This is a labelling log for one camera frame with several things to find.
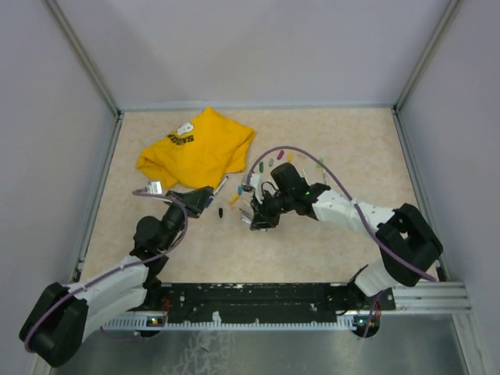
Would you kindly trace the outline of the blue cap whiteboard marker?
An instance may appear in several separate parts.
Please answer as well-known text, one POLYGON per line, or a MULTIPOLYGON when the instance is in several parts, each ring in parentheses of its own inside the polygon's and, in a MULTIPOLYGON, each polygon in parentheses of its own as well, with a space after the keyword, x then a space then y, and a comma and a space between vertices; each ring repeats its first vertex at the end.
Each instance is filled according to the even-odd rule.
POLYGON ((242 221, 244 221, 248 225, 250 225, 252 223, 252 217, 247 211, 240 210, 240 214, 241 214, 242 221))

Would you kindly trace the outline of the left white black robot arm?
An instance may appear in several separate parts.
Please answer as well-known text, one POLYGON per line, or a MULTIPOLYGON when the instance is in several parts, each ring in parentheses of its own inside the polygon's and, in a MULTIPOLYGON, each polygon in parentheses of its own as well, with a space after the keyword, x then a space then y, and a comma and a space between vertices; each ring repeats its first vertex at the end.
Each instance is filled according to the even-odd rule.
POLYGON ((145 216, 137 222, 134 247, 115 266, 84 282, 48 285, 20 329, 19 338, 29 353, 52 367, 67 363, 84 340, 105 323, 139 306, 157 308, 162 290, 154 286, 169 254, 183 241, 188 221, 198 218, 210 201, 213 188, 180 193, 155 191, 159 182, 133 191, 141 198, 164 202, 162 219, 145 216))

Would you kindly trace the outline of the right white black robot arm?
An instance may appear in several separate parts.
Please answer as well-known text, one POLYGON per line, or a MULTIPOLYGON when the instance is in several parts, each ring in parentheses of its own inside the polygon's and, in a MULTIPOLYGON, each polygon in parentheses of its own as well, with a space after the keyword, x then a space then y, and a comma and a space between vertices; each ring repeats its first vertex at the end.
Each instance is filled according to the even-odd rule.
POLYGON ((414 205, 405 203, 392 209, 346 198, 326 184, 309 184, 289 162, 272 170, 271 177, 273 192, 264 188, 258 173, 250 174, 242 184, 244 191, 252 193, 251 230, 274 228, 281 215, 294 212, 342 225, 376 243, 380 259, 361 269, 348 291, 356 308, 367 309, 377 294, 388 288, 414 287, 421 280, 436 280, 428 270, 441 256, 443 247, 414 205))

